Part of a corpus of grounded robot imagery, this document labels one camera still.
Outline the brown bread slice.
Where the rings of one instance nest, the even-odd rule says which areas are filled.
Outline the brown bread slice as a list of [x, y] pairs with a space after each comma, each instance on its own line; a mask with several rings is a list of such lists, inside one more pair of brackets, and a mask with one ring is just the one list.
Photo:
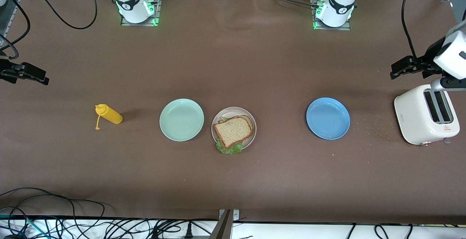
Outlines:
[[220, 147], [224, 149], [240, 144], [252, 135], [243, 118], [227, 118], [226, 121], [214, 124], [214, 129], [219, 136]]
[[250, 129], [251, 129], [251, 132], [253, 133], [254, 132], [254, 125], [253, 125], [253, 122], [251, 121], [251, 119], [249, 118], [249, 116], [246, 116], [246, 115], [240, 115], [240, 116], [235, 116], [233, 118], [243, 118], [249, 125]]

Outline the dark grey metal post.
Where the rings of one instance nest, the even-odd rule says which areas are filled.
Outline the dark grey metal post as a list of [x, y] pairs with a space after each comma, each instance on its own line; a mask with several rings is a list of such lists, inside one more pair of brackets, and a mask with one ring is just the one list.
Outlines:
[[225, 209], [209, 239], [231, 239], [234, 217], [235, 214], [233, 209]]

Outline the grey metal table bracket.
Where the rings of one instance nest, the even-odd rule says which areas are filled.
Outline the grey metal table bracket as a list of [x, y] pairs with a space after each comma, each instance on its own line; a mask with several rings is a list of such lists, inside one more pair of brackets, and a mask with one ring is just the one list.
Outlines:
[[[225, 210], [226, 209], [220, 209], [219, 210], [219, 219], [221, 218], [221, 216], [223, 215], [223, 212]], [[240, 219], [240, 210], [239, 209], [232, 209], [232, 211], [233, 211], [233, 222], [239, 221], [239, 219]]]

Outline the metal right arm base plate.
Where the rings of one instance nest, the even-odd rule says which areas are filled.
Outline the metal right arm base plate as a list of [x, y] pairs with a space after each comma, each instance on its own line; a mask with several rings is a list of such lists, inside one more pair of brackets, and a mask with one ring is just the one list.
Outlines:
[[156, 27], [160, 19], [160, 11], [162, 0], [154, 0], [152, 3], [147, 3], [147, 8], [150, 11], [148, 19], [141, 23], [130, 23], [125, 17], [121, 16], [121, 26], [136, 26], [136, 27]]

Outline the white toaster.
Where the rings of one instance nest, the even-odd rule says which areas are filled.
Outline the white toaster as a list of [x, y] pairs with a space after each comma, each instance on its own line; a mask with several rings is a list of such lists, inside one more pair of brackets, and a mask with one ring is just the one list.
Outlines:
[[455, 137], [461, 130], [446, 91], [430, 85], [417, 86], [394, 100], [396, 117], [403, 138], [413, 145], [427, 145]]

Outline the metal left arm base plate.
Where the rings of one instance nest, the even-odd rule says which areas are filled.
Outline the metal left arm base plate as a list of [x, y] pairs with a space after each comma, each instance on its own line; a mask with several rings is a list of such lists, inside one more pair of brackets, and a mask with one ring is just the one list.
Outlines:
[[313, 6], [313, 28], [315, 30], [350, 31], [351, 8], [334, 9], [324, 0], [310, 0]]

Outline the beige plate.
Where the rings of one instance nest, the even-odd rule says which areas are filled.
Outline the beige plate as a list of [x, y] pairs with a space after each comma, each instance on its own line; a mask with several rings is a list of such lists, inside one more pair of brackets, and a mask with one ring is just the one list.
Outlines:
[[235, 116], [240, 116], [240, 115], [249, 116], [249, 118], [251, 119], [251, 121], [253, 122], [253, 125], [254, 125], [254, 132], [252, 133], [252, 135], [249, 138], [245, 139], [241, 143], [243, 145], [243, 150], [246, 149], [248, 146], [250, 146], [250, 144], [254, 141], [256, 133], [257, 133], [257, 124], [256, 124], [254, 116], [249, 111], [247, 111], [246, 109], [243, 109], [241, 107], [228, 107], [228, 108], [225, 108], [225, 109], [221, 110], [220, 112], [218, 112], [213, 117], [212, 126], [211, 126], [211, 134], [212, 134], [212, 138], [214, 139], [215, 142], [219, 138], [219, 136], [217, 135], [217, 133], [216, 133], [216, 131], [214, 129], [214, 124], [223, 122], [224, 118], [233, 118]]

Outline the green lettuce leaf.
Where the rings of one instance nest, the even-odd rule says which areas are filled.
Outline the green lettuce leaf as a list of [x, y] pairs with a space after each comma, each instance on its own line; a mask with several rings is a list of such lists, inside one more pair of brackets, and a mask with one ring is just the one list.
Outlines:
[[216, 140], [216, 147], [217, 147], [218, 151], [220, 151], [223, 154], [233, 154], [233, 153], [236, 153], [236, 152], [241, 150], [241, 148], [238, 146], [238, 144], [234, 145], [233, 147], [228, 148], [228, 149], [221, 148], [219, 138]]

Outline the yellow mustard squeeze bottle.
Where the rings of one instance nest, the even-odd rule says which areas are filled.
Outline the yellow mustard squeeze bottle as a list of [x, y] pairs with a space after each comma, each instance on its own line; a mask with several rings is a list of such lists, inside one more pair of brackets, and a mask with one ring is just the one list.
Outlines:
[[112, 122], [113, 124], [120, 124], [123, 121], [123, 116], [116, 112], [114, 109], [110, 108], [106, 104], [99, 104], [95, 106], [95, 112], [98, 115], [95, 129], [99, 130], [100, 118], [105, 118], [107, 121]]

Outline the blue plate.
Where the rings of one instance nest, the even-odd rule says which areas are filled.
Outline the blue plate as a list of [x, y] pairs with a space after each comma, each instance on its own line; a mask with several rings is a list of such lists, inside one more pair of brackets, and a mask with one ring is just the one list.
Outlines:
[[347, 108], [334, 98], [322, 97], [312, 101], [305, 118], [310, 131], [324, 140], [340, 139], [351, 126]]

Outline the mint green plate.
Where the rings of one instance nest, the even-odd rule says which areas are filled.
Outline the mint green plate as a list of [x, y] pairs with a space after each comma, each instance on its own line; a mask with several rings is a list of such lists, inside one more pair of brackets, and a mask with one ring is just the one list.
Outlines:
[[168, 103], [160, 114], [159, 126], [170, 140], [183, 142], [196, 137], [204, 125], [201, 106], [188, 98], [179, 98]]

